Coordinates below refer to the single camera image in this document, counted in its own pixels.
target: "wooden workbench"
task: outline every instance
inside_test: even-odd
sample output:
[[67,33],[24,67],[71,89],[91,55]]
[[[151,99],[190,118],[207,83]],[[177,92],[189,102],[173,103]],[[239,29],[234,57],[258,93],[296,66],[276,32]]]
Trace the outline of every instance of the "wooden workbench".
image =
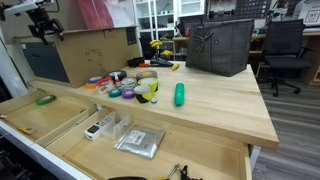
[[[82,122],[77,120],[71,128],[69,125],[60,125],[59,129],[64,131],[56,129],[55,132],[59,130],[64,133],[54,138],[55,132],[49,132],[52,137],[48,140],[49,144],[43,141],[41,144],[37,141],[25,143],[31,149],[28,151],[45,168],[64,178],[69,177],[67,173],[76,179],[107,179],[124,175],[155,179],[166,176],[174,164],[180,163],[189,166],[191,177],[250,180],[247,145],[275,149],[279,143],[251,67],[233,77],[223,77],[186,68],[184,62],[179,64],[180,68],[176,71],[171,71],[171,68],[152,68],[158,72],[159,91],[154,93],[157,104],[137,104],[134,99],[109,98],[84,86],[70,88],[41,81],[29,82],[37,91],[55,94],[58,99],[72,98],[70,101],[77,106],[88,101],[88,106],[94,103],[107,108]],[[128,76],[134,77],[146,69],[126,67],[123,70],[127,71]],[[175,85],[179,82],[185,85],[185,103],[176,107],[173,97]],[[14,107],[18,102],[21,107],[27,105],[35,112],[55,112],[49,111],[55,104],[43,107],[28,105],[38,98],[39,93],[0,104],[0,109],[8,107],[0,114],[19,114],[20,107]],[[115,150],[113,146],[117,140],[100,137],[90,141],[84,137],[84,130],[111,110],[131,113],[133,124],[166,131],[154,159],[147,160]],[[23,142],[32,141],[32,138],[10,129],[11,125],[7,122],[14,120],[10,118],[0,121],[0,133],[4,131],[15,137],[23,136],[18,138]],[[40,127],[41,123],[33,126],[35,129]],[[179,176],[175,174],[171,179],[179,179]]]

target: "wooden drawer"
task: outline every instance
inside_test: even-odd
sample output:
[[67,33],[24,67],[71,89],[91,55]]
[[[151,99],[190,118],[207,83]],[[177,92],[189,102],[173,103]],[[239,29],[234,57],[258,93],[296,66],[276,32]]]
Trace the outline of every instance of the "wooden drawer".
[[[166,134],[154,159],[113,148],[117,140],[100,136],[90,141],[84,131],[110,109],[102,109],[45,147],[93,179],[117,176],[166,177],[175,164],[188,165],[189,176],[203,179],[251,179],[247,145],[239,141],[172,125],[156,119],[134,116],[133,124],[163,129]],[[171,179],[180,179],[176,173]]]
[[[46,94],[37,90],[1,103],[0,114],[8,116],[1,120],[1,127],[27,146],[37,143],[45,147],[96,111],[94,103],[63,94],[54,94],[57,99],[49,104],[36,105],[36,99]],[[36,132],[23,134],[16,129],[19,126],[34,128]]]

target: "wooden floor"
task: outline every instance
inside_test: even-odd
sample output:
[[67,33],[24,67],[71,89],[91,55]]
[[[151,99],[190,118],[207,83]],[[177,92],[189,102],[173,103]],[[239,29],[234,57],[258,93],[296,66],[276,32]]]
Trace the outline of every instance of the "wooden floor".
[[261,150],[254,180],[320,180],[320,87],[293,84],[301,94],[280,86],[277,98],[270,85],[259,85],[280,144]]

